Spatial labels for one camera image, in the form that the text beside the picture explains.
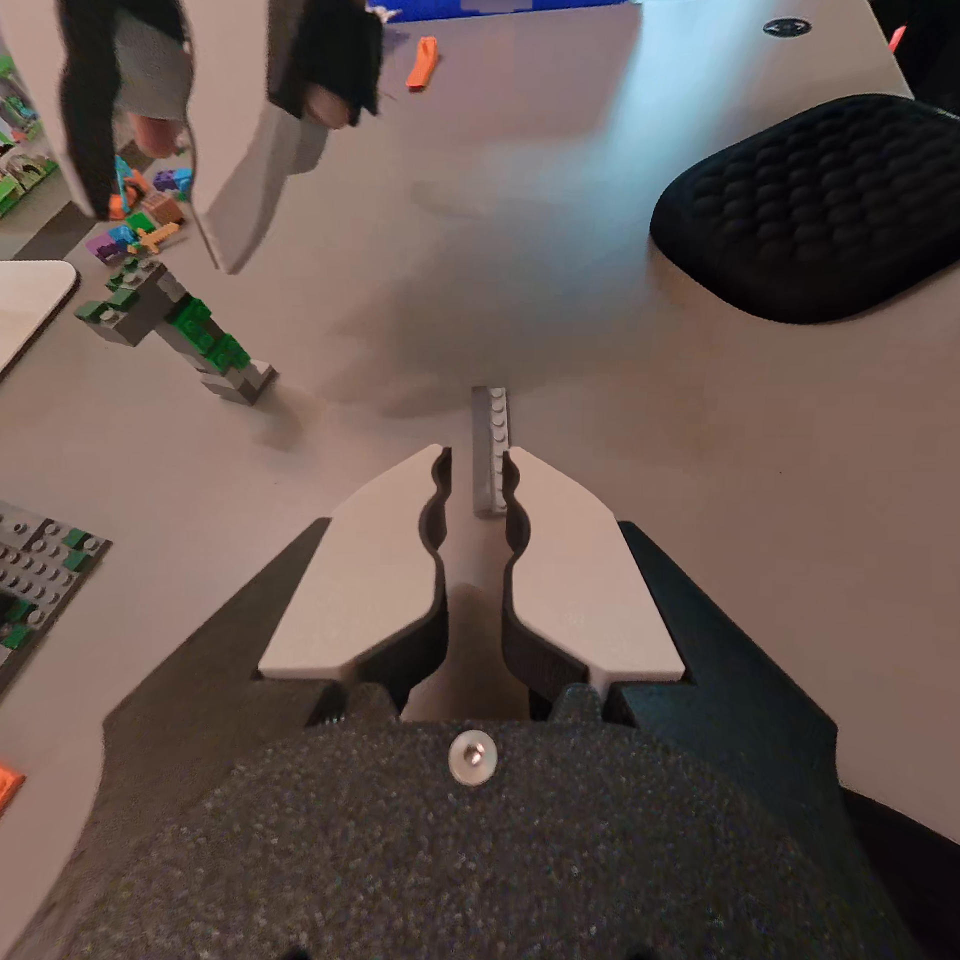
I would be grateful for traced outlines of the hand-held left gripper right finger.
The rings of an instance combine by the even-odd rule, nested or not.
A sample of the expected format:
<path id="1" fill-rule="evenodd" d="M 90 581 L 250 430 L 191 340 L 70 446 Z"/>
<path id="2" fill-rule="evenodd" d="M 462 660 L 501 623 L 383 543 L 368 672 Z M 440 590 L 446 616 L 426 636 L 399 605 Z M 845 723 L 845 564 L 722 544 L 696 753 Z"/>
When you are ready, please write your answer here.
<path id="1" fill-rule="evenodd" d="M 503 473 L 510 671 L 527 687 L 683 678 L 686 666 L 614 513 L 521 447 L 509 450 Z"/>

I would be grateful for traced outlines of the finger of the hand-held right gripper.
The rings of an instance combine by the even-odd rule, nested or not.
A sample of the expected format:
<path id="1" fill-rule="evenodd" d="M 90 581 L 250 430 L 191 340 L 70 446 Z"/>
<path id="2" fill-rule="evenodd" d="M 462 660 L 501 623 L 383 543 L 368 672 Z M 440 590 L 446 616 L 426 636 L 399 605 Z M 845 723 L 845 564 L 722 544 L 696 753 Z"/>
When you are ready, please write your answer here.
<path id="1" fill-rule="evenodd" d="M 121 86 L 117 2 L 59 1 L 56 12 L 64 52 L 59 106 L 75 202 L 105 220 L 115 186 L 114 103 Z"/>
<path id="2" fill-rule="evenodd" d="M 243 270 L 296 167 L 304 94 L 284 88 L 309 2 L 188 1 L 191 204 L 216 267 Z"/>

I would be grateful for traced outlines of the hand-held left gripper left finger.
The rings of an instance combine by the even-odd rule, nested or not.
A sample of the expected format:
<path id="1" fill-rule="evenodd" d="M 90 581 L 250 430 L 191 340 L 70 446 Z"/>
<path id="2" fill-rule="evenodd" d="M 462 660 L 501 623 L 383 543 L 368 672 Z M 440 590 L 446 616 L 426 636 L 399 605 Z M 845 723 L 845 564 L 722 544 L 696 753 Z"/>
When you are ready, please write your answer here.
<path id="1" fill-rule="evenodd" d="M 258 662 L 264 679 L 358 679 L 447 599 L 451 449 L 427 445 L 343 501 Z"/>

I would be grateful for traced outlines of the long light grey plate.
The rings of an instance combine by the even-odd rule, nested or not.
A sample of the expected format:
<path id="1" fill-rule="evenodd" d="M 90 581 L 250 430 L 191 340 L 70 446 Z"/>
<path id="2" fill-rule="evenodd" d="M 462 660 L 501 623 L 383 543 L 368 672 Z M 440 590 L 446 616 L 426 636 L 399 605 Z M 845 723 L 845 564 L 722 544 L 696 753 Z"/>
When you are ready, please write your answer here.
<path id="1" fill-rule="evenodd" d="M 480 519 L 492 519 L 506 511 L 503 459 L 511 445 L 506 388 L 471 389 L 471 424 L 473 512 Z"/>

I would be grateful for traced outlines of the bright green corner plate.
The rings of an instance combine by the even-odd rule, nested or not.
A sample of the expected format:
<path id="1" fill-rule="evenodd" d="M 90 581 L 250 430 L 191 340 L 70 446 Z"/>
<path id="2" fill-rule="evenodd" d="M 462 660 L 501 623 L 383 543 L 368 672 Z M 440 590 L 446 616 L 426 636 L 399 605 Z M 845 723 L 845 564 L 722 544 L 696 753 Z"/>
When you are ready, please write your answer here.
<path id="1" fill-rule="evenodd" d="M 167 321 L 216 374 L 244 371 L 250 365 L 250 354 L 231 334 L 222 330 L 213 320 L 210 308 L 198 297 L 188 293 L 182 296 Z"/>

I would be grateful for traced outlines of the grey white brick column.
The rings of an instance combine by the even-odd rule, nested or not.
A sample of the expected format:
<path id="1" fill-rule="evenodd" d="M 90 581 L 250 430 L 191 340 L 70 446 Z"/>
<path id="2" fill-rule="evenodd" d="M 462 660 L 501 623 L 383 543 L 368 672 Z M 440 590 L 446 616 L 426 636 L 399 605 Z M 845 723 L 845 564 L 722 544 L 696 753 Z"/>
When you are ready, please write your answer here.
<path id="1" fill-rule="evenodd" d="M 177 300 L 154 331 L 198 373 L 202 385 L 223 400 L 254 406 L 277 378 L 271 364 L 253 359 L 192 294 Z"/>

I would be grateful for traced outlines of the person's right hand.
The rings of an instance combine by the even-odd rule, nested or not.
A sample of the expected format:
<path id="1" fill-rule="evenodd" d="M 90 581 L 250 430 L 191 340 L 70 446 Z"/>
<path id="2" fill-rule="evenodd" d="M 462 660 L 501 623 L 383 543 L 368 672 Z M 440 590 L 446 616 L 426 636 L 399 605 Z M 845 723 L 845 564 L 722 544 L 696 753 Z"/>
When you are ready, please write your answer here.
<path id="1" fill-rule="evenodd" d="M 137 146 L 155 160 L 170 157 L 186 129 L 192 64 L 183 49 L 174 52 L 177 56 L 172 61 L 117 60 L 119 105 L 126 112 Z M 327 130 L 340 130 L 355 118 L 347 101 L 317 84 L 308 84 L 304 91 L 303 114 Z"/>

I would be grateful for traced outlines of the green toy box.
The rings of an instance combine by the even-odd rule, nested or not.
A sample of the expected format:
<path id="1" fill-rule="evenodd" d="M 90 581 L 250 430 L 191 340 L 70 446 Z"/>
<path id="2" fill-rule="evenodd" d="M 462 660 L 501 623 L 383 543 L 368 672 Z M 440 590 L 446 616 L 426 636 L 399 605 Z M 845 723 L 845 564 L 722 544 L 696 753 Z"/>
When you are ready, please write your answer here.
<path id="1" fill-rule="evenodd" d="M 59 169 L 13 57 L 1 53 L 1 218 Z"/>

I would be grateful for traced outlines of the orange brick separator tool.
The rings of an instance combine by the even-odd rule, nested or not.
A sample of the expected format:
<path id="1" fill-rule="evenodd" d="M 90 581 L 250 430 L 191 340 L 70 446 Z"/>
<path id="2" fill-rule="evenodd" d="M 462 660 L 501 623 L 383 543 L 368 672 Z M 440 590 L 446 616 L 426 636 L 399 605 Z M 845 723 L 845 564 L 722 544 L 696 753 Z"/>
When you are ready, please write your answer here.
<path id="1" fill-rule="evenodd" d="M 440 62 L 439 42 L 434 35 L 419 38 L 414 56 L 414 65 L 406 78 L 406 89 L 411 93 L 427 89 Z"/>

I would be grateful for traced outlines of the pile of colourful brick figures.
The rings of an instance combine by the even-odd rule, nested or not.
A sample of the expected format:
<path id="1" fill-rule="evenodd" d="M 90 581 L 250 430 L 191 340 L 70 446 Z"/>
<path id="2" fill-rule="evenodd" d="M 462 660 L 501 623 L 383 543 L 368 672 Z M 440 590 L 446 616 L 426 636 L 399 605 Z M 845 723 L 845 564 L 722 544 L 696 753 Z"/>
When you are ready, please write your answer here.
<path id="1" fill-rule="evenodd" d="M 114 182 L 107 225 L 83 242 L 90 256 L 107 266 L 129 257 L 157 254 L 162 244 L 184 227 L 193 170 L 160 169 L 147 177 L 117 154 Z"/>

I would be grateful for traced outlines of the blue plastic bin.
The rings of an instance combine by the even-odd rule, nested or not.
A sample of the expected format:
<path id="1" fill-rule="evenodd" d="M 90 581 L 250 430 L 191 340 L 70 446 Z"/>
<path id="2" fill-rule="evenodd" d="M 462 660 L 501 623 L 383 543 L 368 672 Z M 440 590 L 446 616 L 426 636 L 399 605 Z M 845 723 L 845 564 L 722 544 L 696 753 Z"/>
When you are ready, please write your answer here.
<path id="1" fill-rule="evenodd" d="M 391 11 L 391 22 L 414 23 L 603 8 L 630 3 L 630 1 L 375 1 L 373 5 Z"/>

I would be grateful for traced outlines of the white lamp base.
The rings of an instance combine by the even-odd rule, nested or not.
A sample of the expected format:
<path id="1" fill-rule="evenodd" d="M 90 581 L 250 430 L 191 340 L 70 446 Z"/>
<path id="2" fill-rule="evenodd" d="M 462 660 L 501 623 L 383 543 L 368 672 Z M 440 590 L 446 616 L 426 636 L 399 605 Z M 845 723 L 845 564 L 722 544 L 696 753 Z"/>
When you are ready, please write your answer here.
<path id="1" fill-rule="evenodd" d="M 1 378 L 73 296 L 78 270 L 66 260 L 1 262 Z"/>

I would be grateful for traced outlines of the grey green brick tower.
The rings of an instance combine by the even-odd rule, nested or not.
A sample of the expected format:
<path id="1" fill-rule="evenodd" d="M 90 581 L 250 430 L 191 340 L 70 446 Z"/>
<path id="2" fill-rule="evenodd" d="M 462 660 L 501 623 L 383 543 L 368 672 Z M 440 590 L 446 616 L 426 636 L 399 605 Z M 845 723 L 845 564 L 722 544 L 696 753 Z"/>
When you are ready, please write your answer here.
<path id="1" fill-rule="evenodd" d="M 113 547 L 102 536 L 1 502 L 1 694 Z"/>

